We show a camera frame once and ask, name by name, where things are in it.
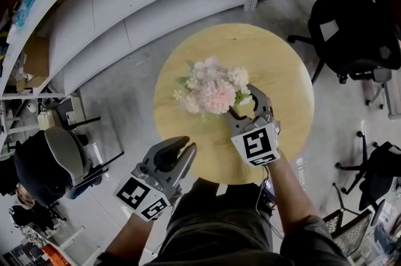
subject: forearm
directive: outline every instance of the forearm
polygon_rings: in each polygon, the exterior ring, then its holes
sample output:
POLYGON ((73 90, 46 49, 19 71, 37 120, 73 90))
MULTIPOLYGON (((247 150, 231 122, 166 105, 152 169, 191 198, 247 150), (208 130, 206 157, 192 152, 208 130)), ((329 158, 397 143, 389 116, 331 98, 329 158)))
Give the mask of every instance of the forearm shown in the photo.
POLYGON ((270 163, 268 168, 283 230, 288 235, 299 222, 317 213, 283 153, 281 158, 270 163))
POLYGON ((139 263, 152 226, 153 221, 145 222, 133 213, 106 253, 139 263))

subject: round wooden table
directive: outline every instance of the round wooden table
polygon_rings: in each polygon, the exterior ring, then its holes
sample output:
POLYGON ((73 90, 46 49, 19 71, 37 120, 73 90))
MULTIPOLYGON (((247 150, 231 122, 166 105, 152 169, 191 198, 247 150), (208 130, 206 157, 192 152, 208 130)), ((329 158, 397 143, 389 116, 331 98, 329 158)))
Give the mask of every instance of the round wooden table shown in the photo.
MULTIPOLYGON (((222 116, 193 115, 173 98, 180 88, 176 78, 187 76, 186 61, 217 56, 225 66, 243 66, 249 82, 270 97, 274 117, 281 122, 280 149, 290 160, 302 149, 313 121, 314 96, 309 74, 296 52, 277 35, 248 24, 206 28, 181 43, 164 64, 157 81, 154 114, 162 139, 189 136, 198 152, 191 171, 211 182, 227 185, 263 178, 262 167, 246 164, 231 142, 222 116)), ((251 104, 241 115, 254 118, 251 104)))

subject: cable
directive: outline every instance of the cable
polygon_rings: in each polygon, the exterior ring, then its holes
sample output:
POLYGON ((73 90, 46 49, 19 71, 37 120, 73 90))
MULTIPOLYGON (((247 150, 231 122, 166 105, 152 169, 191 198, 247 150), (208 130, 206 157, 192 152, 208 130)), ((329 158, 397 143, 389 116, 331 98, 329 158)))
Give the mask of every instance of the cable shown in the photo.
POLYGON ((269 172, 268 168, 266 167, 266 165, 264 165, 263 167, 264 167, 264 170, 266 170, 267 177, 266 177, 266 178, 264 177, 264 171, 263 171, 263 175, 262 175, 263 180, 262 180, 262 183, 261 183, 261 186, 260 186, 258 200, 256 200, 255 210, 256 210, 257 213, 265 220, 265 222, 268 223, 268 225, 269 225, 270 228, 272 229, 273 233, 275 233, 276 236, 277 236, 278 238, 280 238, 281 240, 284 240, 284 237, 279 233, 279 231, 278 231, 278 230, 271 224, 271 222, 270 222, 265 216, 263 216, 263 215, 261 214, 261 212, 258 210, 258 203, 259 203, 260 196, 261 196, 261 194, 262 194, 262 189, 266 186, 266 182, 268 181, 269 176, 270 176, 270 172, 269 172))

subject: orange object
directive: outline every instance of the orange object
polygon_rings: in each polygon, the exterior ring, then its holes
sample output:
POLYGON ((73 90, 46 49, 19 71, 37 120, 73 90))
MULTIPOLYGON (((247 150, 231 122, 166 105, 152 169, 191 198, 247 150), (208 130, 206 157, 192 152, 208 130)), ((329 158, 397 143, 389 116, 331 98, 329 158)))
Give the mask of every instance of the orange object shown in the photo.
POLYGON ((59 250, 52 244, 47 244, 42 248, 42 251, 48 254, 50 262, 54 266, 71 266, 69 262, 66 261, 64 256, 59 252, 59 250))

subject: gray floor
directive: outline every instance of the gray floor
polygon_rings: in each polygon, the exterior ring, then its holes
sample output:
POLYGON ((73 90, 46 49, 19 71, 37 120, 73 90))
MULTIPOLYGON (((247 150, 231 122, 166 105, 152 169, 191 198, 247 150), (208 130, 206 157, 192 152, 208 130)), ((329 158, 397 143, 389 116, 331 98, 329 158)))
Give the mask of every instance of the gray floor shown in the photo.
MULTIPOLYGON (((89 218, 80 218, 87 213, 85 209, 90 209, 91 200, 95 199, 96 205, 99 204, 102 209, 94 211, 104 214, 104 221, 107 220, 107 215, 111 218, 110 226, 107 222, 98 225, 103 229, 102 239, 96 238, 97 242, 94 238, 91 239, 93 245, 104 249, 126 222, 124 209, 116 205, 112 192, 118 178, 132 170, 149 147, 160 141, 153 116, 154 90, 161 67, 179 43, 205 27, 221 23, 249 23, 272 31, 282 38, 289 34, 308 36, 307 21, 315 1, 263 0, 253 11, 244 12, 242 8, 236 8, 205 18, 135 51, 81 87, 87 118, 102 116, 101 122, 89 128, 102 157, 111 158, 121 149, 125 151, 125 156, 111 167, 110 178, 106 178, 100 186, 91 188, 89 194, 84 194, 87 197, 78 198, 78 202, 72 201, 75 203, 62 203, 66 207, 66 213, 70 214, 71 223, 76 226, 85 222, 91 223, 89 218)), ((313 47, 304 43, 296 43, 293 47, 310 74, 313 74, 318 62, 313 47)), ((334 169, 334 164, 337 161, 356 163, 361 160, 362 148, 360 140, 355 136, 356 131, 364 126, 369 143, 373 140, 379 143, 386 140, 399 143, 401 121, 389 121, 386 109, 380 111, 376 106, 365 106, 364 100, 372 95, 373 84, 349 81, 346 85, 340 85, 336 75, 328 68, 323 69, 314 85, 314 91, 313 127, 299 158, 291 164, 323 217, 338 209, 338 199, 331 184, 337 182, 339 186, 349 186, 355 175, 339 173, 334 169)), ((195 177, 189 175, 183 181, 185 191, 194 180, 195 177)), ((356 210, 359 197, 357 189, 347 196, 345 203, 348 208, 356 210)), ((147 252, 156 250, 162 242, 168 219, 169 213, 164 213, 155 223, 147 252)), ((273 224, 281 229, 277 213, 274 214, 273 224)), ((102 232, 95 228, 91 233, 92 237, 101 236, 99 234, 102 232)), ((274 241, 274 250, 278 251, 279 240, 275 237, 274 241)))

